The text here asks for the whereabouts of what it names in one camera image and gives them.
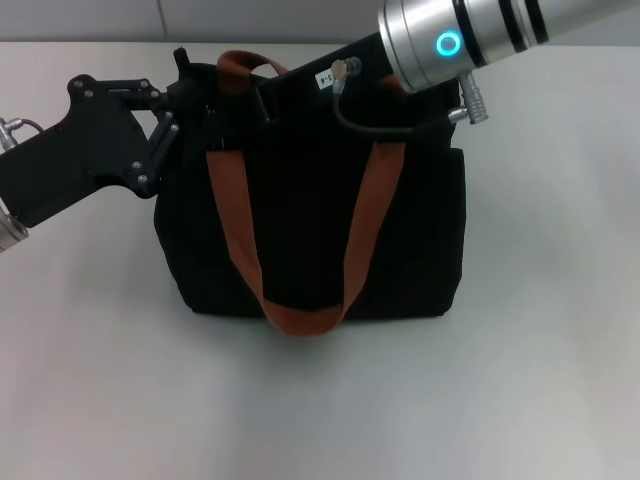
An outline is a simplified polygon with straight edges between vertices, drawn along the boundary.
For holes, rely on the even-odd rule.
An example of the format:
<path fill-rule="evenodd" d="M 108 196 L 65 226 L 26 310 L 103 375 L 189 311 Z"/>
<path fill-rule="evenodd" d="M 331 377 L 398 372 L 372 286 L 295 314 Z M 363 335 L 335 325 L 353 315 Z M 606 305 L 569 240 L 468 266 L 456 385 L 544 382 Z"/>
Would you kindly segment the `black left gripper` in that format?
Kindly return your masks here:
<path fill-rule="evenodd" d="M 193 108 L 201 88 L 193 79 L 161 91 L 147 79 L 79 75 L 67 90 L 70 107 L 59 123 L 1 155 L 1 200 L 28 228 L 105 187 L 155 196 L 181 133 L 173 111 Z M 161 111 L 149 139 L 134 111 Z"/>

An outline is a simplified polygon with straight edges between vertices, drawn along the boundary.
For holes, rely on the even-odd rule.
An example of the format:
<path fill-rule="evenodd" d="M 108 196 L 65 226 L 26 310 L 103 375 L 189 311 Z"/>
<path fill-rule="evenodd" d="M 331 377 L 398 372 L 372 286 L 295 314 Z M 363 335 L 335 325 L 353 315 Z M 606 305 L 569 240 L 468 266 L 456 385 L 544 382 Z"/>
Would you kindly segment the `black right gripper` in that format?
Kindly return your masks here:
<path fill-rule="evenodd" d="M 359 73 L 353 83 L 364 90 L 372 88 L 392 73 L 380 36 L 367 36 L 319 59 L 268 80 L 268 87 L 255 87 L 255 98 L 263 120 L 284 120 L 310 114 L 331 104 L 331 65 L 336 60 L 357 59 Z"/>

